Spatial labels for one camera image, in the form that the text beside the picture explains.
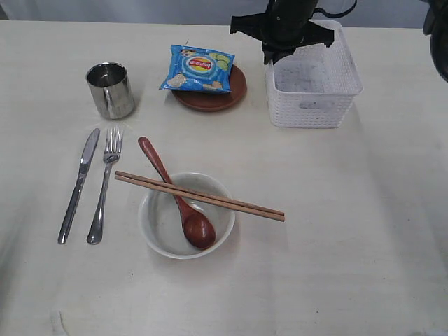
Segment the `bowl rim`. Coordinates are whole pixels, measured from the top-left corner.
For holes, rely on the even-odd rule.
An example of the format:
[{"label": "bowl rim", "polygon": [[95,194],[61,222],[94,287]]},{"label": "bowl rim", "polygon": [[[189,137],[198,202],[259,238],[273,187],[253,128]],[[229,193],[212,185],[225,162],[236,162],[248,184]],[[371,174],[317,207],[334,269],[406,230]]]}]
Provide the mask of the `bowl rim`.
[{"label": "bowl rim", "polygon": [[[190,171],[184,171],[184,172],[180,172],[180,173],[175,173],[170,175],[171,178],[177,179],[179,177],[183,177],[183,176],[201,176],[201,177],[205,177],[206,179],[209,179],[216,187],[218,187],[218,189],[220,189],[221,192],[223,192],[225,194],[225,196],[227,198],[232,198],[229,190],[220,182],[218,181],[216,178],[211,177],[210,175],[206,175],[203,173],[197,173],[197,172],[190,172]],[[139,205],[139,213],[138,213],[138,222],[139,222],[139,227],[140,227],[140,232],[143,235],[143,238],[146,241],[146,244],[151,247],[155,252],[159,253],[162,256],[168,257],[168,258],[172,258],[172,259],[177,259],[177,260],[188,260],[188,259],[196,259],[202,256],[205,256],[213,251],[215,251],[219,246],[221,246],[223,244],[223,242],[229,237],[234,225],[235,225],[235,211],[233,210],[229,210],[230,211],[230,218],[229,221],[227,223],[227,228],[225,229],[225,232],[223,234],[223,236],[215,242],[215,244],[213,244],[212,247],[208,248],[207,250],[204,251],[200,251],[199,253],[196,254],[192,254],[192,255],[180,255],[180,254],[175,254],[175,253],[171,253],[168,252],[166,250],[164,250],[163,248],[160,248],[159,246],[156,246],[150,239],[149,237],[146,236],[144,227],[143,227],[143,217],[144,217],[144,211],[145,209],[147,209],[148,206],[148,202],[149,202],[149,198],[151,196],[151,194],[153,193],[161,193],[160,191],[156,191],[156,190],[149,190],[145,196],[143,197],[142,201],[140,202]]]}]

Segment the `chopsticks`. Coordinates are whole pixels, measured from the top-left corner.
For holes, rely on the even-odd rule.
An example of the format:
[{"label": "chopsticks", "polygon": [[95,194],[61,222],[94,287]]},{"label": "chopsticks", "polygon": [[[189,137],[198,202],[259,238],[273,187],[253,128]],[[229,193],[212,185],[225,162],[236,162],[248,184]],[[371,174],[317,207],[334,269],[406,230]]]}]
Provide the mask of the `chopsticks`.
[{"label": "chopsticks", "polygon": [[281,211],[265,208],[263,206],[258,206],[250,203],[240,202],[235,199],[206,194],[205,192],[184,188],[178,185],[153,180],[151,178],[143,176],[125,173],[123,171],[116,171],[115,179],[123,182],[128,182],[136,186],[161,191],[163,193],[169,193],[175,196],[186,197],[192,200],[209,203],[212,205],[216,205],[218,207],[223,207],[235,211],[241,211],[247,214],[274,219],[276,221],[281,222],[285,221],[285,213]]}]

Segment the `fork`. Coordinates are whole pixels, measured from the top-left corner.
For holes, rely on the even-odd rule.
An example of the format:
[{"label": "fork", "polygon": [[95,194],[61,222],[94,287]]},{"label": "fork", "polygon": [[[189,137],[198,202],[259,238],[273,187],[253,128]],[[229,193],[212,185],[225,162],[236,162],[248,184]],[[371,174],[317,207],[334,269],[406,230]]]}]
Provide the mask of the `fork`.
[{"label": "fork", "polygon": [[103,185],[99,194],[97,210],[95,211],[89,235],[87,236],[87,243],[91,245],[98,244],[103,238],[104,205],[106,203],[107,186],[109,184],[112,165],[120,159],[121,141],[122,135],[117,126],[107,130],[106,146],[104,148],[103,156],[103,161],[106,164],[106,167],[104,168]]}]

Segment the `chip bag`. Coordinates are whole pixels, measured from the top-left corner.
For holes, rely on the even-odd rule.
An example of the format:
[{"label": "chip bag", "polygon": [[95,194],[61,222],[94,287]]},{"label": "chip bag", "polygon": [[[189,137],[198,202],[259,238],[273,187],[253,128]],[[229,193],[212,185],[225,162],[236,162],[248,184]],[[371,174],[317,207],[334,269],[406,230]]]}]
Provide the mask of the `chip bag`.
[{"label": "chip bag", "polygon": [[229,76],[234,55],[186,45],[171,46],[171,64],[160,89],[230,92]]}]

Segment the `basket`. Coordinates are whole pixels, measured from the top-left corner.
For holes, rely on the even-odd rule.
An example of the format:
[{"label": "basket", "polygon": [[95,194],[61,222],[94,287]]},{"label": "basket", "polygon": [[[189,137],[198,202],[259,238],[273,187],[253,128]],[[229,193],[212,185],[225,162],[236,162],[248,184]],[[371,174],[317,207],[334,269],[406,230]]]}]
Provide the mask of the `basket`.
[{"label": "basket", "polygon": [[277,127],[336,128],[363,86],[340,23],[313,20],[335,31],[335,42],[297,48],[265,67],[267,100]]}]

